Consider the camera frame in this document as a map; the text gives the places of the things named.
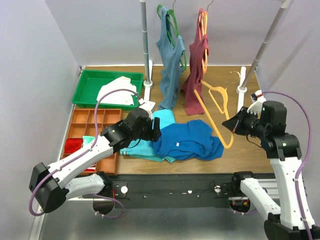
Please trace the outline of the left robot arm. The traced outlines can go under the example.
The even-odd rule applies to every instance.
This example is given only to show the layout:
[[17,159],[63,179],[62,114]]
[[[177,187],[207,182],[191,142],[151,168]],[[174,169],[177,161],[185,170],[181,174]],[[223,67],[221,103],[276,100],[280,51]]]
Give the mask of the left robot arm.
[[41,213],[33,211],[37,201],[44,214],[58,209],[68,199],[81,195],[107,197],[112,181],[103,172],[87,177],[78,177],[87,167],[127,148],[136,140],[156,142],[160,136],[160,119],[153,117],[155,106],[144,103],[132,110],[124,120],[106,127],[89,144],[83,146],[66,158],[46,166],[38,163],[32,169],[29,182],[31,198],[29,212],[34,216]]

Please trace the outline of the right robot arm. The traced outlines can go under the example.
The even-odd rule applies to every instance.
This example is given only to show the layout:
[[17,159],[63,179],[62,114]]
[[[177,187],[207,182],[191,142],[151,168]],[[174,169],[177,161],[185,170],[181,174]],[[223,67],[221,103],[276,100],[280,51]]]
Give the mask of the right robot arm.
[[299,174],[302,153],[298,138],[286,132],[287,108],[278,101],[267,100],[260,113],[249,108],[240,111],[222,125],[232,133],[260,139],[261,147],[273,168],[279,204],[261,187],[250,171],[235,172],[230,191],[245,195],[264,220],[269,240],[318,240],[320,228],[310,211],[303,178]]

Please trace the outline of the blue tank top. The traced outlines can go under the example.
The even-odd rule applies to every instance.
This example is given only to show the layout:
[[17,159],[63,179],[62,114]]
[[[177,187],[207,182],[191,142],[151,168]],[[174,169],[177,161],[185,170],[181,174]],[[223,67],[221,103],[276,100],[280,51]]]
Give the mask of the blue tank top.
[[212,161],[220,158],[224,146],[213,129],[204,121],[197,119],[187,123],[173,123],[161,131],[156,142],[151,142],[153,153],[161,158],[172,157],[178,161],[196,158]]

